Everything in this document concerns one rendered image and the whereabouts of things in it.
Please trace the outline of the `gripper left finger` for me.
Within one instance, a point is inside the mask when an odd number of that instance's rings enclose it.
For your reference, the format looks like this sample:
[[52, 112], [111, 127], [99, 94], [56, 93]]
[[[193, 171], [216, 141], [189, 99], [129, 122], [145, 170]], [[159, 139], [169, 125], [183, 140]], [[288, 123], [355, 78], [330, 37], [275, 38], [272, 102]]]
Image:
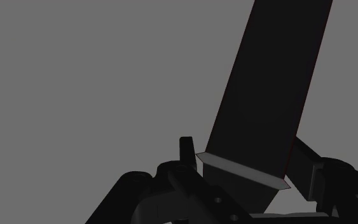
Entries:
[[179, 140], [179, 159], [164, 162], [155, 176], [123, 174], [85, 224], [254, 224], [252, 216], [222, 188], [196, 170], [192, 137]]

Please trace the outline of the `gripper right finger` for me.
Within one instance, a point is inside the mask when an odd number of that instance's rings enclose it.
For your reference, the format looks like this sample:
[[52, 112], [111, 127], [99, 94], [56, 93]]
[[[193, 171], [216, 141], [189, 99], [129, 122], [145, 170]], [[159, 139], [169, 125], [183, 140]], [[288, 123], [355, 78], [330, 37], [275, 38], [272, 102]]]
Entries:
[[294, 139], [286, 176], [316, 211], [342, 224], [358, 224], [358, 170], [337, 158], [322, 157]]

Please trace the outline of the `dark robot stand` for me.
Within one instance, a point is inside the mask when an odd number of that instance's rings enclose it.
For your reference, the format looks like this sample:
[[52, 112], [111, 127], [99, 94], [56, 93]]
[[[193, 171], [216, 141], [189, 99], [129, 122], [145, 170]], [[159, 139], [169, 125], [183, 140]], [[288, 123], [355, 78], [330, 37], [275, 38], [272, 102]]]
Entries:
[[254, 0], [206, 149], [203, 177], [248, 213], [280, 190], [333, 0]]

